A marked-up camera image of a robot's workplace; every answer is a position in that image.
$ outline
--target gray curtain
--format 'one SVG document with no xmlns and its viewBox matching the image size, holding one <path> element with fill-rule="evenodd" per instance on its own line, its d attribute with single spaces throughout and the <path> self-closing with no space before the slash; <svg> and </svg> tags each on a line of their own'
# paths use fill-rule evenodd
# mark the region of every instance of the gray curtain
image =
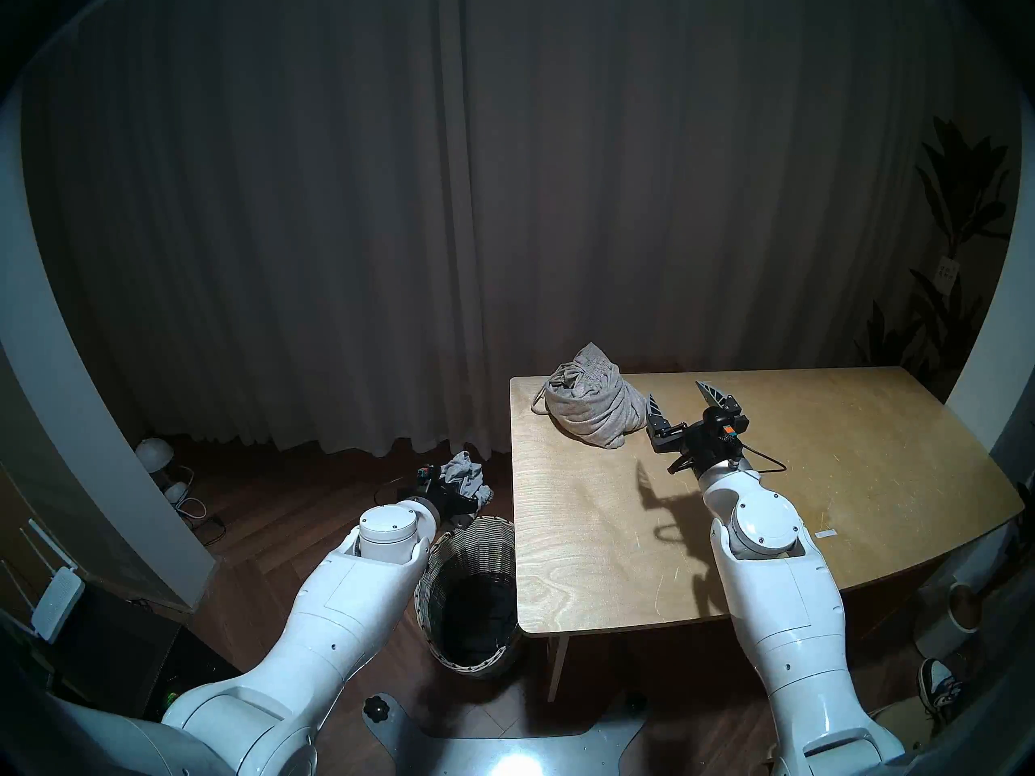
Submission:
<svg viewBox="0 0 1035 776">
<path fill-rule="evenodd" d="M 931 249 L 959 32 L 944 0 L 109 0 L 30 72 L 30 202 L 158 432 L 508 449 L 508 379 L 589 340 L 853 363 Z"/>
</svg>

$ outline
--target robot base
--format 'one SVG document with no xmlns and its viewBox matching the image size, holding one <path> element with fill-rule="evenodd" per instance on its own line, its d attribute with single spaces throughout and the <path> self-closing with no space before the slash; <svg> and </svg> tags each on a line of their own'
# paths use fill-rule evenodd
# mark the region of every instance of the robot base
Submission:
<svg viewBox="0 0 1035 776">
<path fill-rule="evenodd" d="M 567 737 L 461 740 L 428 737 L 386 693 L 366 702 L 363 722 L 395 762 L 400 776 L 618 773 L 618 760 L 647 719 L 646 703 L 616 702 L 592 728 Z"/>
</svg>

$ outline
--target shoe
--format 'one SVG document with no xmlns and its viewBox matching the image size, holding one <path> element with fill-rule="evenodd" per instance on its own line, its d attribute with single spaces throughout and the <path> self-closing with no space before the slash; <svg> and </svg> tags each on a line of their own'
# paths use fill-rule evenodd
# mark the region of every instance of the shoe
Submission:
<svg viewBox="0 0 1035 776">
<path fill-rule="evenodd" d="M 931 715 L 945 718 L 945 712 L 959 696 L 963 685 L 938 659 L 924 659 L 916 674 L 920 700 Z"/>
</svg>

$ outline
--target gray bag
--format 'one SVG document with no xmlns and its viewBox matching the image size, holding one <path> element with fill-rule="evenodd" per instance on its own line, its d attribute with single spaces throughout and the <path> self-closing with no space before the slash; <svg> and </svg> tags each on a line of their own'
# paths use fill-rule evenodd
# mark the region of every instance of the gray bag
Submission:
<svg viewBox="0 0 1035 776">
<path fill-rule="evenodd" d="M 545 398 L 546 411 L 536 410 L 540 398 Z M 532 411 L 551 414 L 583 442 L 609 449 L 625 444 L 623 434 L 647 424 L 647 398 L 592 341 L 574 361 L 554 370 L 532 400 Z"/>
</svg>

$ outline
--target table leg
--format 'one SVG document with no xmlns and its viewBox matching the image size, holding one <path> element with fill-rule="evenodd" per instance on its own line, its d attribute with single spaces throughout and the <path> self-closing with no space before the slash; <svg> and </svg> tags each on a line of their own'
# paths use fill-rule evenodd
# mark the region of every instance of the table leg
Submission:
<svg viewBox="0 0 1035 776">
<path fill-rule="evenodd" d="M 561 668 L 564 667 L 564 656 L 568 652 L 568 634 L 550 637 L 546 643 L 546 659 L 550 661 L 550 691 L 546 703 L 553 704 L 557 697 L 557 685 L 561 682 Z"/>
</svg>

